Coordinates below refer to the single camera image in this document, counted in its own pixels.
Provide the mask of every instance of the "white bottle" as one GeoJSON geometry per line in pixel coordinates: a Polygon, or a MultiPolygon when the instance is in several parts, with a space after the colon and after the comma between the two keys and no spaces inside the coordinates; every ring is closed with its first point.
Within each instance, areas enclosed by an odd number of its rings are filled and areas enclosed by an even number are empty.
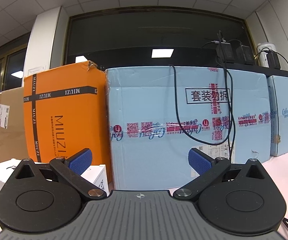
{"type": "MultiPolygon", "coordinates": [[[[270,43],[270,42],[265,42],[265,43],[259,43],[257,45],[257,53],[259,53],[262,49],[265,49],[265,48],[268,48],[268,49],[272,49],[274,51],[276,51],[276,47],[273,43],[270,43]]],[[[260,66],[262,67],[269,67],[269,64],[267,62],[267,58],[266,58],[266,53],[265,52],[261,52],[260,55],[259,55],[259,64],[260,66]]]]}

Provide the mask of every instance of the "gray gripper base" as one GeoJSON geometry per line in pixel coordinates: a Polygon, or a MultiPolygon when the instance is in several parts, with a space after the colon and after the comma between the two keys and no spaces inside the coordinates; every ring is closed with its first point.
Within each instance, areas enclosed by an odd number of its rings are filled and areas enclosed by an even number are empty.
{"type": "MultiPolygon", "coordinates": [[[[0,240],[237,240],[206,223],[188,201],[169,191],[113,191],[104,200],[90,201],[70,224],[48,233],[19,234],[9,230],[0,240]]],[[[248,240],[283,240],[277,232],[248,240]]]]}

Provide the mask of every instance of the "blue box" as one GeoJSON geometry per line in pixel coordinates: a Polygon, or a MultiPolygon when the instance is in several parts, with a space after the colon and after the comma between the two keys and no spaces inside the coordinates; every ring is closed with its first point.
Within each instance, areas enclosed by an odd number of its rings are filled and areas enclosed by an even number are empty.
{"type": "Polygon", "coordinates": [[[288,77],[267,79],[271,105],[271,150],[273,156],[288,152],[288,77]]]}
{"type": "MultiPolygon", "coordinates": [[[[223,69],[176,67],[176,71],[179,118],[185,130],[200,140],[220,142],[228,134],[223,69]]],[[[266,76],[239,70],[230,73],[236,123],[232,161],[245,163],[249,158],[258,158],[265,162],[270,155],[271,134],[266,76]]],[[[116,189],[183,186],[197,176],[188,164],[192,147],[212,157],[228,157],[227,144],[203,145],[180,130],[172,67],[121,67],[108,69],[106,74],[116,189]]]]}

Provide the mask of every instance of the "round black disc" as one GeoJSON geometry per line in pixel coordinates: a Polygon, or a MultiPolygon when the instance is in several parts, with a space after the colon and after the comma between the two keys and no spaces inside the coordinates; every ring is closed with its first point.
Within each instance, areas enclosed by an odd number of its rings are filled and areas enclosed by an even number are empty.
{"type": "Polygon", "coordinates": [[[77,191],[54,181],[7,193],[0,196],[0,225],[16,232],[52,231],[69,223],[81,209],[77,191]]]}
{"type": "Polygon", "coordinates": [[[277,188],[259,180],[215,184],[201,193],[199,210],[209,223],[233,234],[250,236],[277,230],[286,211],[285,201],[277,188]]]}

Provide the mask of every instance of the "white wall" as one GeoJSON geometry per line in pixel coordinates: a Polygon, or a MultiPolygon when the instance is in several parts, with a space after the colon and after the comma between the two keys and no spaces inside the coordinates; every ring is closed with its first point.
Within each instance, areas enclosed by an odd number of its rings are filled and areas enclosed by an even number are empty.
{"type": "Polygon", "coordinates": [[[24,77],[61,66],[68,15],[61,7],[36,17],[24,63],[24,77]]]}
{"type": "MultiPolygon", "coordinates": [[[[272,42],[288,60],[288,0],[271,0],[256,13],[246,19],[255,45],[272,42]]],[[[288,70],[287,63],[281,57],[280,63],[281,69],[288,70]]]]}

